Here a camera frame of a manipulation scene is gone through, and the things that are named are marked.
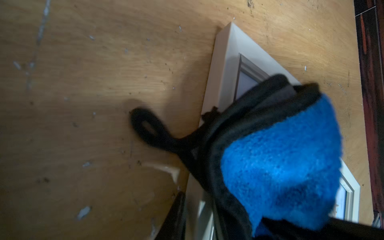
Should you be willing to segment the white picture frame black border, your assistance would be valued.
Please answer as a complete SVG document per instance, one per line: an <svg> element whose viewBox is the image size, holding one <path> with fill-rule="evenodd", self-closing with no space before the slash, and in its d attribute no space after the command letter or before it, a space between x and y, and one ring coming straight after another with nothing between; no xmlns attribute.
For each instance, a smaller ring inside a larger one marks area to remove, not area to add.
<svg viewBox="0 0 384 240"><path fill-rule="evenodd" d="M274 74L285 75L292 85L300 82L234 23L216 36L202 113L212 107L226 109L246 90ZM337 205L332 217L358 223L361 187L342 162ZM215 238L212 201L190 176L187 186L187 240Z"/></svg>

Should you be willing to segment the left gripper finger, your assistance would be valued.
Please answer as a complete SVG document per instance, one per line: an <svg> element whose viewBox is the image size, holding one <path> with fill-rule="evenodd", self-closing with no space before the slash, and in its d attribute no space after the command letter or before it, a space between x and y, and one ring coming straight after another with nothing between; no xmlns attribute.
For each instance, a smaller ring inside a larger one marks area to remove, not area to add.
<svg viewBox="0 0 384 240"><path fill-rule="evenodd" d="M186 233L186 194L179 192L155 240L184 240Z"/></svg>

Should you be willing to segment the blue microfiber cloth black trim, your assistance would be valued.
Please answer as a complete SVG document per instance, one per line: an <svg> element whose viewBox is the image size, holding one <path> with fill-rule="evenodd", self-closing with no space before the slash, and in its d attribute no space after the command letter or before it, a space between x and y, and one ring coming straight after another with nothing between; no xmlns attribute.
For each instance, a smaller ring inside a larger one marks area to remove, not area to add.
<svg viewBox="0 0 384 240"><path fill-rule="evenodd" d="M145 108L131 124L148 145L174 153L213 198L223 240L381 240L381 229L330 217L340 186L342 136L317 83L277 74L227 109L173 137Z"/></svg>

